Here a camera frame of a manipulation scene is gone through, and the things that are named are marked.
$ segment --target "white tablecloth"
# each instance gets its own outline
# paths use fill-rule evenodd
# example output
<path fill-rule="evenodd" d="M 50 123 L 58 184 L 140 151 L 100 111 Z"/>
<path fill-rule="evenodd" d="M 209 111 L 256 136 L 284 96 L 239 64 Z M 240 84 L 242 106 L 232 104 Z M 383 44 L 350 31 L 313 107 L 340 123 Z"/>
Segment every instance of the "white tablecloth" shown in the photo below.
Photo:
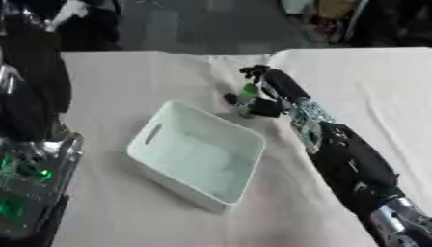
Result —
<path fill-rule="evenodd" d="M 242 120 L 221 100 L 238 69 L 270 64 L 295 78 L 382 153 L 402 188 L 432 214 L 432 52 L 295 50 L 274 56 L 155 52 L 66 54 L 70 128 L 86 137 L 56 247 L 375 246 L 308 161 L 288 119 Z M 263 134 L 243 201 L 227 215 L 197 208 L 143 177 L 125 153 L 163 102 L 179 99 Z"/>

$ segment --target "small green object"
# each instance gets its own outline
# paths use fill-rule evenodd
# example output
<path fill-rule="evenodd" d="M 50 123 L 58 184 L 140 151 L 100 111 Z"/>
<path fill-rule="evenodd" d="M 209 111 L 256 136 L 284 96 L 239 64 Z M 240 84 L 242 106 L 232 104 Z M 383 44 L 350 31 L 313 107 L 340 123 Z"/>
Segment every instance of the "small green object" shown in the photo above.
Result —
<path fill-rule="evenodd" d="M 245 99 L 247 101 L 256 98 L 258 96 L 259 96 L 258 86 L 252 83 L 247 83 L 245 86 L 243 86 L 243 90 L 239 95 L 241 99 Z"/>
<path fill-rule="evenodd" d="M 250 109 L 248 104 L 254 98 L 259 97 L 259 88 L 253 83 L 247 83 L 243 86 L 242 92 L 237 98 L 237 113 L 243 118 L 251 118 Z"/>

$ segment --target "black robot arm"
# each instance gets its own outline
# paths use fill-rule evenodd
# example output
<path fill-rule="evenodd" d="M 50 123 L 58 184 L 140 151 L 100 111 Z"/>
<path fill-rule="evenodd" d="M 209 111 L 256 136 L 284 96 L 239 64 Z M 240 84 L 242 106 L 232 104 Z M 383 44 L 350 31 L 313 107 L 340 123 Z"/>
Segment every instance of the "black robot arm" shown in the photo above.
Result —
<path fill-rule="evenodd" d="M 289 115 L 316 170 L 379 246 L 432 246 L 432 219 L 405 196 L 398 175 L 377 150 L 327 114 L 284 72 L 261 65 L 240 72 L 253 83 L 238 96 L 228 94 L 228 102 L 246 117 Z"/>

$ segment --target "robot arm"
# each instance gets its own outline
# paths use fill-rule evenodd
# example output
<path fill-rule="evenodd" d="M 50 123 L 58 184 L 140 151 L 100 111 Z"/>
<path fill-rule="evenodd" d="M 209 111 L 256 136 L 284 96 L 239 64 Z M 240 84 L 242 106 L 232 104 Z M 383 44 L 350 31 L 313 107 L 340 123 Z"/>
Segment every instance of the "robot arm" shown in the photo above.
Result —
<path fill-rule="evenodd" d="M 0 246 L 48 247 L 83 137 L 60 122 L 71 87 L 50 22 L 8 0 L 1 11 Z"/>
<path fill-rule="evenodd" d="M 432 219 L 405 196 L 398 175 L 371 145 L 282 71 L 254 66 L 240 72 L 254 83 L 238 96 L 226 94 L 227 102 L 244 117 L 289 115 L 316 170 L 379 246 L 432 246 Z M 261 91 L 271 99 L 260 98 Z"/>

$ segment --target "basket handle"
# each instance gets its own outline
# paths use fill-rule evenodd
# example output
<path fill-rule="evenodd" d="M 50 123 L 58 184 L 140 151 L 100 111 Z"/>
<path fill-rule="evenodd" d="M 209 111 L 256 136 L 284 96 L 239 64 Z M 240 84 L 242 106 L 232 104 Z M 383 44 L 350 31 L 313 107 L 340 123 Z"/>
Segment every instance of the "basket handle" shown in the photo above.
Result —
<path fill-rule="evenodd" d="M 150 132 L 150 134 L 148 135 L 148 137 L 146 138 L 146 145 L 149 144 L 154 137 L 157 135 L 157 133 L 160 132 L 160 130 L 162 129 L 162 123 L 158 123 Z"/>

